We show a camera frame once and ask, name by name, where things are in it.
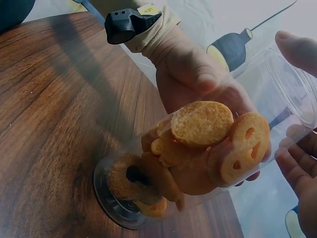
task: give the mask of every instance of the cracker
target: cracker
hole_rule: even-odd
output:
[[[175,139],[190,147],[210,147],[223,141],[233,124],[231,110],[212,101],[193,102],[172,116]]]

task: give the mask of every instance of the wooden table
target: wooden table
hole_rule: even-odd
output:
[[[164,116],[156,88],[89,13],[2,34],[0,237],[243,237],[228,193],[141,231],[102,211],[96,163]]]

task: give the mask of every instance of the sleeve cuff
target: sleeve cuff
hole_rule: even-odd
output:
[[[180,18],[177,14],[168,6],[164,6],[159,20],[149,30],[137,35],[125,45],[131,52],[142,53],[143,56],[150,58],[161,40],[178,23],[180,23]]]

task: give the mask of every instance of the clear plastic jar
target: clear plastic jar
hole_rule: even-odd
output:
[[[169,115],[97,164],[96,195],[113,221],[136,230],[199,205],[272,161],[293,125],[301,126],[294,143],[317,126],[316,79],[276,45],[237,70],[204,103]],[[246,113],[237,82],[257,113]]]

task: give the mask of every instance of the beige sleeve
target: beige sleeve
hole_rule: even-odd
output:
[[[108,13],[123,8],[137,9],[149,3],[157,6],[162,11],[162,17],[149,30],[125,43],[131,52],[142,53],[148,58],[164,36],[180,22],[179,17],[166,5],[165,0],[152,0],[152,2],[145,0],[90,0],[90,3],[104,18]]]

